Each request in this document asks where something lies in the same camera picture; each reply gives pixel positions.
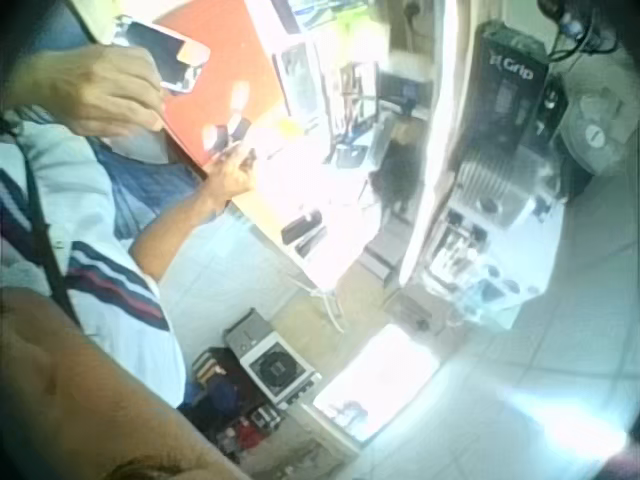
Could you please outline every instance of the red board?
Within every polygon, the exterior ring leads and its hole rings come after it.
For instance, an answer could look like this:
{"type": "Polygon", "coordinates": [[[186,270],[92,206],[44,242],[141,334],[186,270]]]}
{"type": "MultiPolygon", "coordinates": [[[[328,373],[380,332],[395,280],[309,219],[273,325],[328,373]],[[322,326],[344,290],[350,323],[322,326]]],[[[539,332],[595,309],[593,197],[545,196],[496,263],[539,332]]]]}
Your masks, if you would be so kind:
{"type": "Polygon", "coordinates": [[[165,112],[169,133],[202,165],[208,160],[202,129],[207,124],[226,125],[234,83],[249,82],[251,94],[244,110],[249,120],[284,101],[280,84],[243,0],[194,0],[158,23],[211,49],[193,92],[170,96],[165,112]]]}

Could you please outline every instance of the white shirt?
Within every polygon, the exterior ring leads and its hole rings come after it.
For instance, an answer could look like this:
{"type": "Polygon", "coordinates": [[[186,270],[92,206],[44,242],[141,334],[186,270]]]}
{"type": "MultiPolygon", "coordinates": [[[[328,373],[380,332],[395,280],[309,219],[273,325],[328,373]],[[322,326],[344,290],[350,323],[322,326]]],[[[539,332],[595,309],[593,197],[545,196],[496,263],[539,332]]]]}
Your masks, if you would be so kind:
{"type": "MultiPolygon", "coordinates": [[[[155,282],[114,236],[109,177],[87,141],[60,125],[25,122],[18,136],[32,166],[49,239],[85,334],[173,407],[182,403],[185,364],[155,282]]],[[[34,256],[25,158],[0,143],[2,286],[50,295],[34,256]]]]}

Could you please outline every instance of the bag strap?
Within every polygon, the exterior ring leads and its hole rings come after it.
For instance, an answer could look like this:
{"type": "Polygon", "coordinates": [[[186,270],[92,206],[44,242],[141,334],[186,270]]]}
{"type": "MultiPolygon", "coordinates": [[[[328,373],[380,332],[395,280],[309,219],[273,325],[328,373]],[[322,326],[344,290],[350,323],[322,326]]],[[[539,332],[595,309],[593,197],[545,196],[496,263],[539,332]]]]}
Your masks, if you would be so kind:
{"type": "Polygon", "coordinates": [[[35,241],[36,255],[39,257],[47,276],[47,281],[51,288],[51,298],[71,318],[73,323],[80,327],[80,322],[71,305],[69,293],[64,284],[64,277],[60,272],[60,266],[53,253],[53,247],[47,234],[49,226],[42,212],[42,203],[40,202],[40,194],[38,193],[33,170],[28,160],[25,159],[24,163],[27,173],[27,195],[29,196],[29,213],[31,214],[31,229],[35,241]]]}

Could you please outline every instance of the tiled floor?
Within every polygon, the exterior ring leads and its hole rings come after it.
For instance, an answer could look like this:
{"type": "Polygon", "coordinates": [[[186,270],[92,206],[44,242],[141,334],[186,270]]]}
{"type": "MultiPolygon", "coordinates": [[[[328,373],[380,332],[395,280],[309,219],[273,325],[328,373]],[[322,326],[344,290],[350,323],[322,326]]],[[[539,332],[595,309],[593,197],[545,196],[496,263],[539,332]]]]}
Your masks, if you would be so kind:
{"type": "Polygon", "coordinates": [[[160,285],[187,363],[223,345],[224,330],[250,308],[271,318],[297,292],[286,268],[232,212],[200,227],[160,285]]]}
{"type": "Polygon", "coordinates": [[[516,400],[572,405],[622,429],[638,415],[640,308],[631,201],[625,179],[592,184],[568,212],[562,268],[550,292],[527,304],[511,331],[473,330],[458,358],[374,441],[373,469],[339,479],[590,478],[599,464],[557,449],[516,400]],[[435,457],[426,455],[434,438],[444,446],[435,457]]]}

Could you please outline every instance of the fan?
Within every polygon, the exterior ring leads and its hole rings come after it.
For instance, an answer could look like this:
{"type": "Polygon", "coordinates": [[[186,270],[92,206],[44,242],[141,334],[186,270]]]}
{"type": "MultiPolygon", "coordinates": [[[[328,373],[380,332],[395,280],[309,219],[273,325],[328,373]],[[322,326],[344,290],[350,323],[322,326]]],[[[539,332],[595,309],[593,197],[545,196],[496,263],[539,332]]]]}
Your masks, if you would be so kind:
{"type": "Polygon", "coordinates": [[[608,88],[581,95],[569,107],[562,137],[576,161],[594,175],[616,170],[622,160],[624,143],[615,138],[615,122],[622,102],[608,88]]]}

